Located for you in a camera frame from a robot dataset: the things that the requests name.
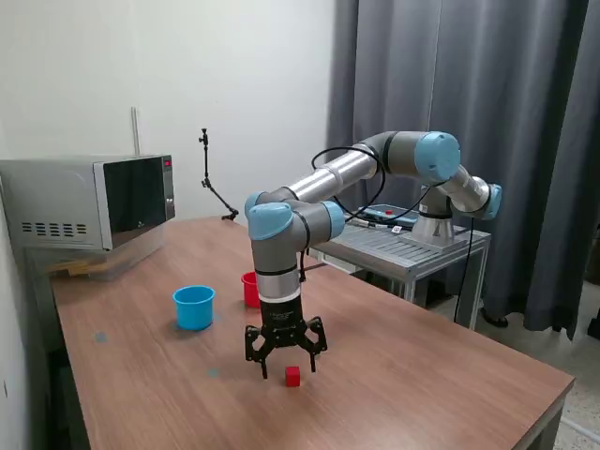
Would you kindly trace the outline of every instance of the robotic arm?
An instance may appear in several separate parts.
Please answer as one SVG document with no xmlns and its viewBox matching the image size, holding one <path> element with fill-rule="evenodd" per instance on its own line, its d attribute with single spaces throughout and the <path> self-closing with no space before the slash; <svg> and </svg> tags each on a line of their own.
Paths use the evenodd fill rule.
<svg viewBox="0 0 600 450">
<path fill-rule="evenodd" d="M 469 175 L 460 165 L 458 141 L 450 134 L 389 131 L 353 147 L 378 158 L 387 173 L 419 177 L 435 186 L 419 207 L 420 218 L 412 231 L 416 238 L 439 238 L 429 235 L 428 223 L 449 220 L 451 211 L 446 199 L 460 213 L 473 218 L 491 219 L 498 212 L 501 187 Z M 246 359 L 261 364 L 265 379 L 265 359 L 275 348 L 300 346 L 309 353 L 313 372 L 315 355 L 327 350 L 321 318 L 305 322 L 303 317 L 296 254 L 341 234 L 343 211 L 325 199 L 361 179 L 369 179 L 377 170 L 373 157 L 351 150 L 289 186 L 248 197 L 245 212 L 262 327 L 246 327 Z M 317 335 L 317 342 L 306 336 L 308 329 Z M 259 336 L 264 337 L 264 343 L 255 350 L 253 342 Z"/>
</svg>

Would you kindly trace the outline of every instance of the microwave door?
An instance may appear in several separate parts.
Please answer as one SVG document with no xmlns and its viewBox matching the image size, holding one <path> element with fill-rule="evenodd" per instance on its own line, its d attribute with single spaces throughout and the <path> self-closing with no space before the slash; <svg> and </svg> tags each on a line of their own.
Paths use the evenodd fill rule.
<svg viewBox="0 0 600 450">
<path fill-rule="evenodd" d="M 160 157 L 105 163 L 104 181 L 114 248 L 167 220 Z"/>
</svg>

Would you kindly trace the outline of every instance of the gray curtain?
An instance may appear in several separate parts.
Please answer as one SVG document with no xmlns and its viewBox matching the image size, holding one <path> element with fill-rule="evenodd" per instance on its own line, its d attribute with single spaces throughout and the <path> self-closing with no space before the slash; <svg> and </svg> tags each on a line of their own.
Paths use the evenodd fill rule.
<svg viewBox="0 0 600 450">
<path fill-rule="evenodd" d="M 573 336 L 600 202 L 600 0 L 340 0 L 330 145 L 385 130 L 457 136 L 500 183 L 485 307 Z M 364 204 L 379 180 L 342 200 Z M 412 204 L 389 181 L 377 203 Z"/>
</svg>

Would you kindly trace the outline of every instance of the tile floor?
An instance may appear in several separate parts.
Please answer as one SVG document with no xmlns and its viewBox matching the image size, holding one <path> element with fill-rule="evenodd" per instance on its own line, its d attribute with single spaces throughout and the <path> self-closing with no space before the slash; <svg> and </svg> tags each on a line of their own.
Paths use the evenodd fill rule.
<svg viewBox="0 0 600 450">
<path fill-rule="evenodd" d="M 587 336 L 586 331 L 590 319 L 596 316 L 599 308 L 600 286 L 584 284 L 573 342 L 564 331 L 560 334 L 551 330 L 537 333 L 527 331 L 522 326 L 522 316 L 519 314 L 508 316 L 510 324 L 505 329 L 495 328 L 481 317 L 476 325 L 479 333 L 577 377 L 563 414 L 596 434 L 600 434 L 600 340 Z M 444 302 L 434 310 L 451 318 L 454 301 Z M 554 448 L 600 450 L 600 445 L 561 424 Z"/>
</svg>

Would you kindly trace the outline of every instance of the dark shoe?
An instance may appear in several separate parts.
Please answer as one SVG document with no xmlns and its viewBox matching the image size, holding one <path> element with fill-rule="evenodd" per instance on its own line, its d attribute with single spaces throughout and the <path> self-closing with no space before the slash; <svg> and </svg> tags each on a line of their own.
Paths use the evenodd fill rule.
<svg viewBox="0 0 600 450">
<path fill-rule="evenodd" d="M 502 317 L 500 319 L 493 319 L 488 316 L 488 314 L 486 313 L 486 309 L 484 307 L 482 307 L 480 309 L 480 311 L 481 311 L 481 317 L 483 317 L 484 321 L 486 321 L 490 325 L 495 326 L 496 328 L 506 328 L 508 326 L 508 321 L 506 320 L 505 317 Z"/>
</svg>

